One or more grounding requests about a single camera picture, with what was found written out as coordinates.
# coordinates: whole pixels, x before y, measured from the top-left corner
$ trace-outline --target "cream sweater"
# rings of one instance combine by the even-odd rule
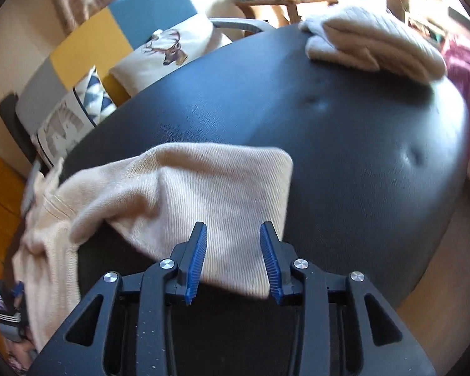
[[[306,55],[363,71],[386,69],[422,84],[447,74],[440,52],[384,11],[338,4],[299,24],[309,31]]]
[[[42,349],[80,301],[77,250],[107,221],[137,250],[168,257],[205,222],[202,281],[266,298],[259,226],[282,235],[292,174],[277,148],[171,143],[78,172],[59,186],[62,161],[35,181],[35,203],[14,256],[34,342]]]

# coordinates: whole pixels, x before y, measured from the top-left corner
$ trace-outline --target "throw pillow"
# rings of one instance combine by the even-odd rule
[[[171,29],[155,32],[110,73],[134,96],[179,67],[230,43],[205,14],[196,14]]]
[[[52,167],[116,108],[93,66],[54,107],[31,141]]]

